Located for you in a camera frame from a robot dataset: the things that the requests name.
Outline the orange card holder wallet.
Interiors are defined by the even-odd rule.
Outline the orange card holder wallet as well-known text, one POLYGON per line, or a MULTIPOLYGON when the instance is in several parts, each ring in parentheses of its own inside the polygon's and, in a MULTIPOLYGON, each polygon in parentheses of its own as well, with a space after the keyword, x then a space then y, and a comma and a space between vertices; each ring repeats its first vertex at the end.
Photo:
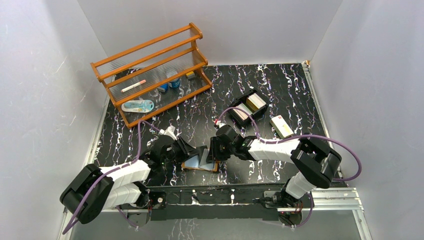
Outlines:
POLYGON ((207 163, 209 150, 203 149, 198 155, 192 156, 181 164, 182 169, 201 170, 208 172, 217 172, 219 163, 212 161, 207 163))

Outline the white card stack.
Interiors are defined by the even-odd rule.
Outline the white card stack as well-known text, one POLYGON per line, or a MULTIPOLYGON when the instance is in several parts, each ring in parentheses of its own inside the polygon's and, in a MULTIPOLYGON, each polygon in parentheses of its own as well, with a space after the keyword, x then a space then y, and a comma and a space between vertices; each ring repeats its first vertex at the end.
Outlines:
POLYGON ((251 116, 253 113, 244 103, 236 105, 232 110, 243 121, 249 119, 249 116, 251 116))
POLYGON ((252 112, 256 112, 260 108, 266 106, 266 102, 262 100, 256 93, 249 95, 246 98, 246 105, 252 110, 252 112))

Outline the black card tray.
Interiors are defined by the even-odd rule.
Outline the black card tray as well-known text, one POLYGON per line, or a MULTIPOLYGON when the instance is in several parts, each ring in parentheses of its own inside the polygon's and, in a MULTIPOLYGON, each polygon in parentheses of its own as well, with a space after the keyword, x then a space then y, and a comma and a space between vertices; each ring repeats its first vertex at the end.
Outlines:
POLYGON ((271 102, 260 91, 251 89, 235 98, 228 106, 228 112, 238 127, 245 127, 251 123, 251 117, 255 121, 261 118, 268 109, 271 102))

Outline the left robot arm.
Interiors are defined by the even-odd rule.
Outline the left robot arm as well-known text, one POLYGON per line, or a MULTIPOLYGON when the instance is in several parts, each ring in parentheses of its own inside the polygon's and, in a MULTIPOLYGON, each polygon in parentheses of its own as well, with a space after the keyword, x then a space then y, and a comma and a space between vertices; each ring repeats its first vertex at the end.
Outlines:
POLYGON ((153 204, 150 189, 143 184, 151 172, 167 162, 183 163, 202 154, 174 135, 174 128, 160 130, 152 147, 138 155, 135 162, 111 167, 86 165, 62 192, 59 201, 81 224, 93 221, 103 210, 121 205, 149 208, 153 204))

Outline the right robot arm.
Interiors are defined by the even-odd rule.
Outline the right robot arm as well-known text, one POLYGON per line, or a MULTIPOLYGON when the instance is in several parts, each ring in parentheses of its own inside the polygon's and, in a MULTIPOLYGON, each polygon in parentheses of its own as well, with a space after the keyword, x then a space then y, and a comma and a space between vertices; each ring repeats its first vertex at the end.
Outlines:
POLYGON ((226 161, 231 156, 245 161, 280 161, 291 163, 298 173, 281 191, 282 202, 295 207, 302 197, 315 188, 330 187, 341 155, 326 144, 323 136, 304 134, 271 140, 242 136, 229 125, 221 125, 210 139, 208 160, 226 161))

